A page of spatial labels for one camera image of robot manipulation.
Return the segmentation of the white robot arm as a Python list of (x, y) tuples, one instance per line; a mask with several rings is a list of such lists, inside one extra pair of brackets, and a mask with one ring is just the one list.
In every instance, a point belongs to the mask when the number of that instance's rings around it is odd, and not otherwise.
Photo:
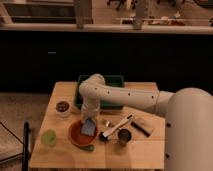
[(82, 81), (82, 111), (90, 115), (102, 100), (166, 119), (165, 171), (213, 171), (213, 95), (200, 88), (176, 92), (112, 87), (100, 74)]

